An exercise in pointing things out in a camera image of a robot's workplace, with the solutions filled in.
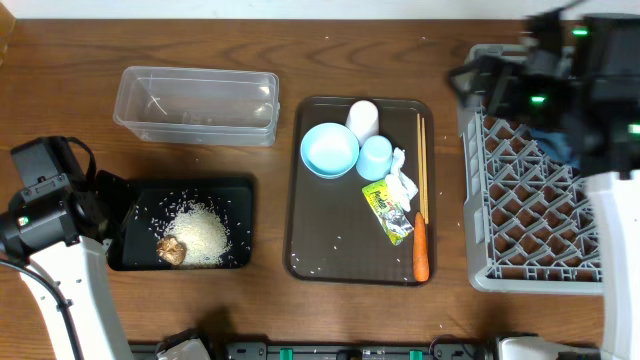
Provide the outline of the pile of white rice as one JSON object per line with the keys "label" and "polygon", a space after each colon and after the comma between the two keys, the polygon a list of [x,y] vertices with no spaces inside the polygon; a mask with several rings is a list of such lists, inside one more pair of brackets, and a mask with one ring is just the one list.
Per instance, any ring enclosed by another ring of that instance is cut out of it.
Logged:
{"label": "pile of white rice", "polygon": [[235,268],[241,258],[233,253],[232,228],[229,223],[230,204],[214,195],[181,190],[163,194],[154,203],[159,213],[149,220],[147,229],[157,243],[168,236],[175,237],[186,247],[182,264],[174,268]]}

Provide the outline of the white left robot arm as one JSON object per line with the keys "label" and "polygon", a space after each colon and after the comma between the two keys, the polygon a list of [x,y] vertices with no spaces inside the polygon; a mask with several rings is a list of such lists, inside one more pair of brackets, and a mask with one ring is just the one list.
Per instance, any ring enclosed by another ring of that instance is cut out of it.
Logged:
{"label": "white left robot arm", "polygon": [[107,279],[109,218],[81,168],[73,137],[37,138],[11,151],[24,187],[1,215],[1,263],[19,272],[59,359],[133,356]]}

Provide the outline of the light blue plastic cup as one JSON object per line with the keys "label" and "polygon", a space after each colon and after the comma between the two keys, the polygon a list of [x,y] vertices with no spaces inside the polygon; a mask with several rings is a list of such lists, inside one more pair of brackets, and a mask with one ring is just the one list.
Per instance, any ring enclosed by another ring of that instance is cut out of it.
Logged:
{"label": "light blue plastic cup", "polygon": [[381,135],[374,135],[362,146],[356,170],[368,181],[381,180],[390,172],[392,155],[391,142]]}

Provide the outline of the light blue small bowl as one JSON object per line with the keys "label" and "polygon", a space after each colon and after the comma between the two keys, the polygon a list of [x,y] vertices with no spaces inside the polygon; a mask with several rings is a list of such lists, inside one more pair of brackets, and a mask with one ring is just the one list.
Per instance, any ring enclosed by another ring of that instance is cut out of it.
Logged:
{"label": "light blue small bowl", "polygon": [[302,162],[323,179],[345,175],[356,164],[359,152],[356,136],[338,123],[321,123],[312,127],[300,144]]}

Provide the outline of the dark blue large bowl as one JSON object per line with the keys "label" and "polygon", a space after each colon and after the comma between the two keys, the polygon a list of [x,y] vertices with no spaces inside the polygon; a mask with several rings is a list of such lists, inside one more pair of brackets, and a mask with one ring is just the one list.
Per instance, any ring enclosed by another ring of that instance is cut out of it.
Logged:
{"label": "dark blue large bowl", "polygon": [[540,150],[553,161],[576,169],[580,167],[580,158],[571,148],[564,133],[534,128],[530,128],[529,133],[536,141]]}

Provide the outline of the brown food scrap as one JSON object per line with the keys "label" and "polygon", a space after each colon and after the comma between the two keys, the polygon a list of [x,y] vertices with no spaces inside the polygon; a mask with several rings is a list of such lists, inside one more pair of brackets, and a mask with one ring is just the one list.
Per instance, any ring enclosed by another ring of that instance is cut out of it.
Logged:
{"label": "brown food scrap", "polygon": [[178,266],[186,257],[186,247],[175,237],[168,236],[157,243],[157,254],[171,265]]}

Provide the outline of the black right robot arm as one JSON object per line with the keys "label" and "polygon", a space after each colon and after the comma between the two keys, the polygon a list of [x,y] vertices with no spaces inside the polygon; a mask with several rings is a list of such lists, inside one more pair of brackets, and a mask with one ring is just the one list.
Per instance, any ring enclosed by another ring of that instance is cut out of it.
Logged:
{"label": "black right robot arm", "polygon": [[599,349],[566,347],[557,359],[639,356],[639,17],[585,15],[565,62],[559,8],[532,16],[521,63],[481,55],[451,69],[461,106],[478,99],[489,115],[561,132],[579,160],[594,210],[604,270],[605,326]]}

